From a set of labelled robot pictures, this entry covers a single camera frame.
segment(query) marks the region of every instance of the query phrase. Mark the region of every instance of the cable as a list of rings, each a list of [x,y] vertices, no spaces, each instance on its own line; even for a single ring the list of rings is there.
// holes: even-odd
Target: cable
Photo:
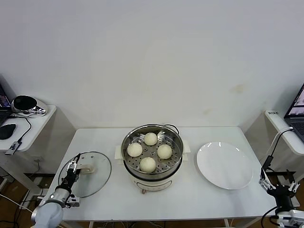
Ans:
[[[29,177],[32,177],[35,173],[39,172],[39,170],[40,170],[39,160],[34,160],[34,162],[36,162],[38,164],[38,169],[35,172],[33,172],[31,175],[29,175]]]
[[[122,221],[120,221],[120,222],[122,223],[122,225],[123,225],[123,228],[126,228],[126,227],[125,227],[125,225],[124,225],[124,222],[122,222]]]
[[[284,128],[284,129],[280,130],[280,131],[275,135],[275,137],[274,137],[274,139],[273,139],[273,141],[272,141],[270,147],[268,148],[268,150],[266,151],[266,153],[264,154],[264,156],[261,158],[260,162],[265,158],[265,156],[268,154],[268,152],[269,152],[270,149],[272,148],[273,144],[274,144],[275,141],[276,141],[277,136],[280,135],[280,134],[281,134],[282,132],[284,132],[285,130],[290,130],[290,129],[293,129],[293,127]]]
[[[170,127],[174,127],[177,131],[177,134],[180,134],[180,131],[177,129],[176,126],[174,126],[173,124],[164,124],[164,126],[170,126]]]
[[[4,178],[4,177],[7,177],[7,176],[10,176],[9,174],[7,174],[7,175],[4,175],[4,176],[0,176],[1,178]]]
[[[14,224],[14,226],[15,226],[15,224],[17,224],[17,227],[19,228],[19,224],[18,224],[18,223],[16,223],[16,222],[11,222],[11,221],[6,221],[6,220],[1,220],[0,222],[13,223],[13,224]]]
[[[274,208],[271,208],[269,211],[267,211],[267,212],[262,216],[262,219],[261,219],[261,226],[262,226],[262,228],[264,228],[263,220],[264,220],[265,216],[266,216],[269,212],[273,211],[273,210],[276,209],[276,208],[278,208],[278,206],[275,206]]]
[[[154,222],[151,222],[151,221],[147,221],[147,222],[149,222],[150,224],[152,224],[152,225],[154,225],[154,226],[156,226],[156,227],[163,228],[161,225],[158,225],[158,224],[156,224],[156,223],[154,223]]]
[[[134,225],[135,225],[136,223],[137,223],[137,222],[133,222],[133,223],[131,223],[130,228],[133,228],[133,227],[134,227]]]
[[[11,201],[11,202],[13,202],[14,204],[17,204],[18,206],[24,208],[25,210],[28,210],[29,212],[33,213],[30,209],[28,209],[28,208],[26,208],[26,207],[24,207],[24,206],[22,206],[22,205],[16,203],[16,202],[13,201],[12,199],[10,199],[10,198],[8,198],[8,197],[6,197],[6,196],[3,196],[2,194],[0,194],[0,196],[6,198],[7,200],[9,200],[9,201]]]
[[[20,206],[20,207],[24,208],[25,210],[28,210],[29,212],[33,213],[33,212],[30,210],[30,209],[28,209],[28,208],[26,208],[26,207],[24,207],[24,206],[22,206],[22,205],[20,205],[20,204],[16,203],[16,202],[15,202],[15,201],[13,201],[12,199],[10,199],[10,198],[8,198],[8,197],[6,197],[6,196],[3,196],[2,194],[0,194],[0,196],[2,196],[2,197],[4,197],[4,198],[6,198],[7,200],[9,200],[9,201],[11,201],[11,202],[13,202],[14,204],[17,204],[18,206]]]
[[[9,119],[13,119],[13,118],[21,118],[21,119],[25,119],[27,122],[28,122],[28,124],[29,124],[29,128],[27,129],[27,131],[26,132],[24,132],[24,134],[18,139],[18,142],[21,142],[21,140],[22,140],[22,138],[23,138],[23,136],[27,133],[27,132],[29,132],[29,130],[32,128],[32,124],[29,122],[29,120],[26,118],[26,117],[21,117],[21,116],[14,116],[14,115],[11,115],[11,116],[9,116],[8,117]]]
[[[274,147],[274,149],[273,149],[273,151],[272,151],[272,153],[271,153],[271,156],[274,154],[275,149],[276,149],[276,146],[277,146],[277,144],[278,144],[278,142],[279,142],[281,136],[282,136],[285,132],[288,132],[288,131],[294,131],[294,129],[293,129],[293,128],[292,128],[292,129],[289,129],[289,130],[287,130],[287,131],[282,132],[282,133],[279,135],[279,138],[278,138],[277,141],[276,141],[276,144],[275,144],[275,147]]]
[[[24,199],[27,195],[28,195],[28,191],[26,191],[24,193],[24,195],[22,196],[21,199]],[[16,222],[16,224],[18,224],[18,226],[19,226],[18,219],[19,219],[20,214],[21,214],[21,210],[19,209],[19,207],[17,207],[15,210],[15,214],[14,214],[14,222]]]
[[[271,170],[272,172],[276,172],[276,171],[274,171],[273,169],[271,169],[270,167],[268,167],[268,169]]]
[[[26,117],[21,117],[21,118],[22,118],[22,119],[25,119],[25,120],[28,122],[29,128],[28,128],[28,130],[27,130],[26,132],[24,132],[24,134],[18,139],[18,142],[21,142],[23,136],[24,136],[26,133],[28,133],[29,130],[32,128],[32,124],[29,122],[29,120],[28,120]]]

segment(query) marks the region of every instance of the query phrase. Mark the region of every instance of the table leg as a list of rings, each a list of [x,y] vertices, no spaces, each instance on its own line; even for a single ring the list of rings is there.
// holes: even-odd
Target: table leg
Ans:
[[[244,218],[241,222],[237,223],[235,227],[237,228],[247,228],[251,226],[252,224],[259,221],[262,217],[256,217],[256,218]]]
[[[0,163],[0,167],[31,192],[35,194],[39,194],[41,192],[41,189],[34,182],[32,182],[30,178],[24,175],[17,165],[13,164],[12,162],[9,164],[7,162],[3,162]]]

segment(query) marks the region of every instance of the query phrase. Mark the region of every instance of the power cord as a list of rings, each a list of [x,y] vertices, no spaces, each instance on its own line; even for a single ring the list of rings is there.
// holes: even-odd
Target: power cord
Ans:
[[[277,146],[277,144],[279,143],[279,140],[280,140],[281,136],[282,136],[285,132],[288,132],[288,131],[294,131],[294,128],[289,129],[289,130],[286,130],[286,131],[282,132],[282,133],[279,135],[279,138],[278,138],[277,141],[276,141],[276,144],[275,144],[275,147],[274,147],[274,149],[273,149],[273,151],[272,151],[272,153],[271,153],[271,156],[274,155],[274,152],[275,152],[275,150],[276,150],[276,146]]]
[[[33,175],[35,175],[35,174],[36,174],[37,172],[39,172],[39,170],[40,170],[40,162],[39,162],[39,160],[34,160],[34,162],[37,163],[38,169],[37,169],[35,172],[33,172],[29,177],[32,177]]]
[[[266,153],[264,154],[264,156],[259,160],[260,162],[262,162],[262,160],[268,155],[268,152],[269,152],[270,149],[272,148],[273,144],[275,143],[276,140],[278,140],[277,137],[278,137],[279,135],[281,135],[282,133],[284,133],[286,130],[290,130],[290,129],[293,129],[293,127],[284,128],[284,129],[280,130],[280,131],[275,135],[275,137],[274,137],[274,139],[273,139],[273,141],[272,141],[270,147],[268,148],[268,150],[266,151]]]
[[[271,211],[273,211],[274,209],[276,209],[276,208],[278,208],[278,206],[275,206],[274,208],[271,208],[269,211],[267,211],[267,212],[262,216],[262,219],[261,219],[261,226],[262,226],[262,228],[264,228],[263,221],[264,221],[266,215],[267,215],[268,213],[270,213]]]
[[[8,176],[10,176],[9,174],[7,174],[7,175],[4,175],[4,176],[0,176],[1,178],[4,178],[4,177],[8,177]]]
[[[24,134],[18,139],[18,142],[20,143],[22,141],[22,138],[25,136],[25,134],[27,132],[29,132],[29,130],[32,128],[32,124],[30,123],[30,121],[26,118],[26,117],[21,117],[21,116],[14,116],[14,115],[11,115],[11,116],[8,116],[8,119],[14,119],[14,118],[21,118],[21,119],[25,119],[28,124],[29,124],[29,128],[27,129],[26,132],[24,132]]]
[[[279,137],[278,137],[278,139],[277,139],[277,141],[276,141],[276,144],[275,144],[275,146],[274,146],[274,149],[272,150],[271,155],[268,155],[268,156],[267,156],[267,158],[266,158],[266,160],[265,160],[265,162],[264,162],[264,164],[263,164],[263,166],[262,166],[262,168],[263,168],[265,171],[267,171],[268,169],[270,169],[269,166],[270,166],[270,164],[271,164],[271,161],[273,160],[273,154],[274,154],[274,152],[275,152],[275,150],[276,150],[276,146],[277,146],[277,144],[278,144],[278,142],[279,142],[281,136],[282,136],[285,132],[288,132],[288,131],[294,131],[294,128],[293,128],[293,127],[285,128],[284,131],[280,131]]]

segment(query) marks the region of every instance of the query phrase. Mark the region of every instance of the electric steamer pot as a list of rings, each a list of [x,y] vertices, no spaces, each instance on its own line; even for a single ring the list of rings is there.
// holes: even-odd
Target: electric steamer pot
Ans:
[[[128,172],[143,181],[161,181],[172,176],[181,166],[183,143],[174,130],[168,125],[148,124],[133,129],[124,138],[121,153],[125,168]],[[158,141],[153,146],[148,146],[144,143],[143,138],[147,133],[155,133]],[[131,143],[139,143],[142,146],[142,154],[138,157],[131,157],[127,153],[127,147]],[[157,148],[160,145],[169,145],[172,148],[172,156],[169,159],[161,159],[157,155]],[[152,173],[146,173],[140,170],[139,163],[143,158],[152,157],[156,162],[156,169]]]

